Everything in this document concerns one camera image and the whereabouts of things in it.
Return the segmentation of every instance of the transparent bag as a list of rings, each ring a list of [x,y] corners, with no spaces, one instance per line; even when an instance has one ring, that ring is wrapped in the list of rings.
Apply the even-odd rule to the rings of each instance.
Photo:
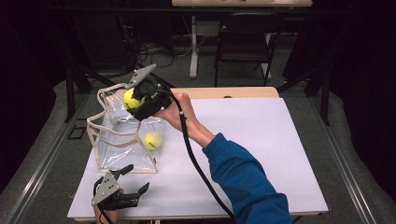
[[[122,103],[125,86],[99,90],[97,99],[104,111],[87,118],[96,164],[101,172],[133,164],[132,173],[158,173],[166,121],[134,119]]]

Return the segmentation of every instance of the white tabletop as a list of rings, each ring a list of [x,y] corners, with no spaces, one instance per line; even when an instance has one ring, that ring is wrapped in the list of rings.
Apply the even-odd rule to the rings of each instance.
[[[192,100],[198,119],[213,133],[247,148],[262,164],[277,191],[287,195],[292,215],[313,215],[328,211],[290,113],[281,98],[227,98]],[[147,182],[149,189],[135,208],[120,211],[120,218],[168,219],[226,217],[196,172],[182,138],[169,125],[163,137],[158,174],[128,174],[119,178],[125,193],[137,192]],[[208,179],[207,158],[191,142],[195,157]],[[68,217],[93,219],[91,207],[94,182],[99,173],[91,154]],[[221,188],[212,182],[230,208]]]
[[[311,7],[311,0],[172,0],[174,7]]]

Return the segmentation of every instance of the human hand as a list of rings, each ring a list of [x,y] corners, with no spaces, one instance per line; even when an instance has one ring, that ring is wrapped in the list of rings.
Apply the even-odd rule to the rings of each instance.
[[[187,93],[175,93],[175,97],[180,103],[184,117],[186,119],[187,132],[189,137],[198,143],[201,147],[206,147],[215,137],[204,125],[202,125],[195,116],[194,109],[191,104],[190,96]],[[174,99],[171,100],[167,108],[158,111],[154,114],[155,117],[165,119],[170,125],[179,131],[182,131],[180,121],[180,111]]]
[[[97,205],[93,207],[93,212],[95,213],[95,221],[97,224],[108,224],[107,219],[103,216]],[[105,210],[105,213],[110,218],[111,223],[117,223],[120,214],[119,209],[114,211]]]

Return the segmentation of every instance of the tennis ball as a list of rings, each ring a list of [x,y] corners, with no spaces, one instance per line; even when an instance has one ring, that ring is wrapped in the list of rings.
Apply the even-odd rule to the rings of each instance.
[[[155,150],[161,146],[163,143],[163,138],[158,133],[146,133],[143,144],[148,150]]]
[[[136,109],[145,103],[145,98],[141,101],[134,99],[132,96],[134,95],[134,88],[129,89],[126,91],[122,97],[122,102],[127,109]]]

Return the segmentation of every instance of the chair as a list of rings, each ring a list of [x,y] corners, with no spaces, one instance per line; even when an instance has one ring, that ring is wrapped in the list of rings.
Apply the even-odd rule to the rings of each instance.
[[[267,63],[262,77],[266,85],[276,46],[276,39],[283,29],[284,21],[275,14],[233,13],[219,23],[218,44],[215,58],[215,87],[218,86],[219,62]],[[272,35],[268,43],[265,36]]]

